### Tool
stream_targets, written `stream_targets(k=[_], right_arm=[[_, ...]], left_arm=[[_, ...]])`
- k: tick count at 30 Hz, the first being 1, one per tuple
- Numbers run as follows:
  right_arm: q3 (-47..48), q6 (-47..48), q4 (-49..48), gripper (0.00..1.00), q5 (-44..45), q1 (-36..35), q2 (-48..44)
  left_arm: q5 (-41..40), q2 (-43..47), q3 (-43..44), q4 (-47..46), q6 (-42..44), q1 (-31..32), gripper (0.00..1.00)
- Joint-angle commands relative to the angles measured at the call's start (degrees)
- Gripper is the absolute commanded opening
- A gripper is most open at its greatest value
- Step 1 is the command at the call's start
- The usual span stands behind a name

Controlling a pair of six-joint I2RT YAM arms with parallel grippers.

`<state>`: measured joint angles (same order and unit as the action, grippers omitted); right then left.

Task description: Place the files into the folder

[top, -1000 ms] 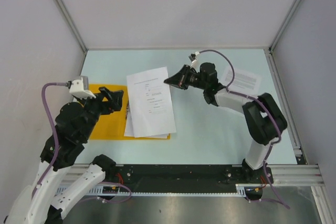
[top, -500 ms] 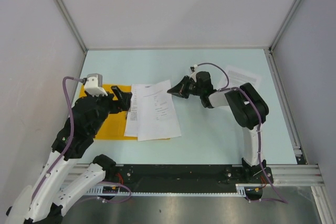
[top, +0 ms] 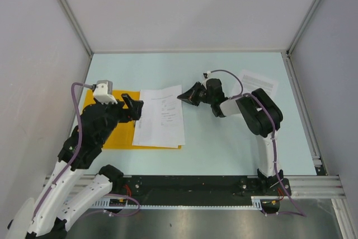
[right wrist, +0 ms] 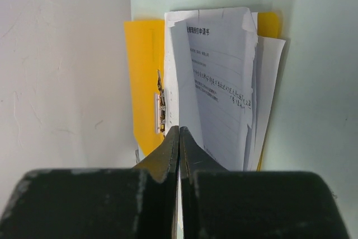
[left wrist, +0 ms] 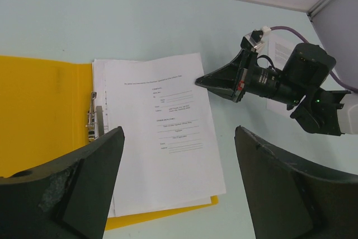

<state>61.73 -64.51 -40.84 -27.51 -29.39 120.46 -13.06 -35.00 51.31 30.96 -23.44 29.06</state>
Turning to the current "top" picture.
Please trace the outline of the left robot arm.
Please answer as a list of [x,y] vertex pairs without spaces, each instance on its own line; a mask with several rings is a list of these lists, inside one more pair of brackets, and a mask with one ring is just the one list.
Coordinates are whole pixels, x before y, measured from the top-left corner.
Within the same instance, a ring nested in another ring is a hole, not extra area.
[[8,225],[7,238],[66,238],[77,220],[103,196],[124,187],[124,174],[112,165],[102,167],[92,182],[71,199],[70,191],[102,152],[118,124],[137,121],[144,102],[127,93],[94,97],[84,107],[78,125],[64,142],[49,181],[37,199],[28,199]]

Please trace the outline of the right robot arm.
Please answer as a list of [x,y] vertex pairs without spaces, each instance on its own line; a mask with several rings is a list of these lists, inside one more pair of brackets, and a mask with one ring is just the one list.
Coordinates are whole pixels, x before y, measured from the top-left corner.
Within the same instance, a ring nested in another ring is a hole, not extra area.
[[283,180],[283,171],[279,167],[276,135],[283,121],[283,114],[263,89],[258,88],[240,97],[226,97],[221,80],[209,78],[196,82],[177,98],[193,106],[208,104],[214,116],[219,118],[240,114],[249,130],[262,139],[258,143],[258,189],[265,195],[271,195],[277,190],[278,184]]

